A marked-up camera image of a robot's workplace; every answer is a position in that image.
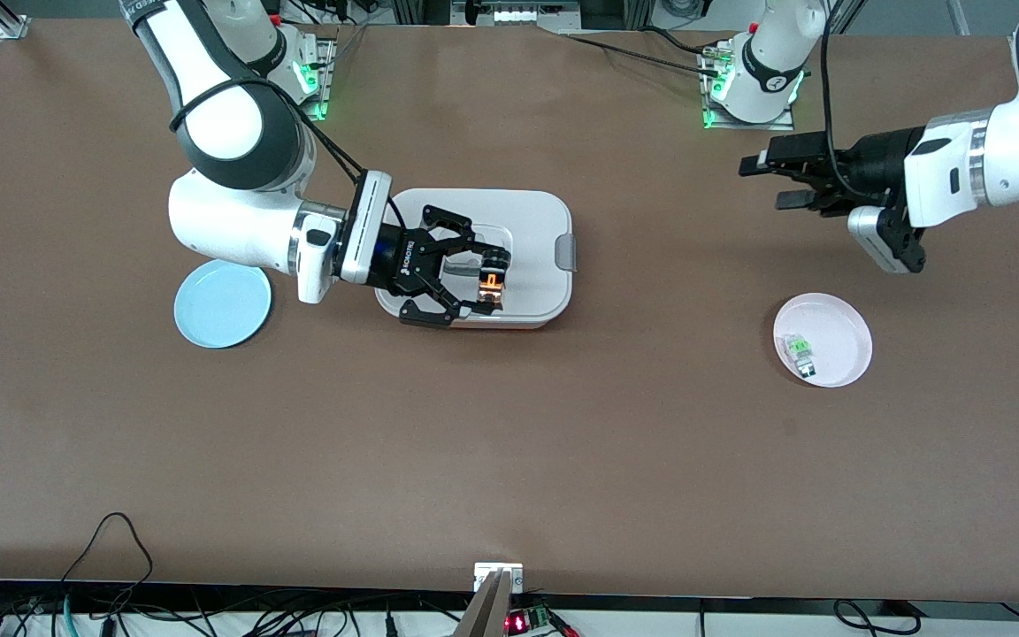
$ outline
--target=blue plate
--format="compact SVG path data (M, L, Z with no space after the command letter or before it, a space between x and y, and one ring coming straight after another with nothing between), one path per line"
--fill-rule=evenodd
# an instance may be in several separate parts
M270 316L270 279L260 267L211 261L196 267L175 293L175 326L212 350L250 338Z

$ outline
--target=robotiq logo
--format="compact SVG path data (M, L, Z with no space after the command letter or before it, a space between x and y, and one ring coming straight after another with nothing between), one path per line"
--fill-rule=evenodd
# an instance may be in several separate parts
M416 250L416 243L408 242L408 249L404 251L404 265L399 267L399 274L410 277L412 275L412 270L408 270L408 266L412 265L412 251Z

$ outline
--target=brown table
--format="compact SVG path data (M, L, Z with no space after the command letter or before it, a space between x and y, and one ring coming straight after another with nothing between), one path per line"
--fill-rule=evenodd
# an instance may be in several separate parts
M835 53L841 145L1014 94L1003 40ZM818 105L813 77L802 130ZM275 275L266 329L207 352L172 323L204 260L167 224L168 116L120 21L1 47L0 577L59 576L120 509L158 580L461 589L515 560L558 593L1019 600L1019 206L890 277L844 221L773 211L789 181L737 177L767 134L703 130L685 73L534 29L373 29L325 129L395 192L562 198L569 310L428 331ZM328 164L309 194L352 196ZM812 290L875 337L842 390L771 352L775 308ZM77 575L138 576L124 532L97 552Z

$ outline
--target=teal cable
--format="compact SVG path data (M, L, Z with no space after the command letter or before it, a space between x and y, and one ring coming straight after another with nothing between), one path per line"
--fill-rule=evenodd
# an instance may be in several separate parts
M69 629L69 637L81 637L81 634L77 634L77 627L73 626L73 616L69 613L69 595L65 595L61 601L61 617L65 620L65 628Z

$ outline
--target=round plate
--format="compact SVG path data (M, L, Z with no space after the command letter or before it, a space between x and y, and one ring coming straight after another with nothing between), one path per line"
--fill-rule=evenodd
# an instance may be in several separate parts
M781 362L798 379L793 356L785 337L801 334L812 347L814 376L803 379L816 386L837 387L854 383L870 366L870 330L856 308L832 295L812 293L791 299L776 313L773 344Z
M260 267L211 261L196 267L175 293L175 326L212 350L250 338L270 315L270 279Z

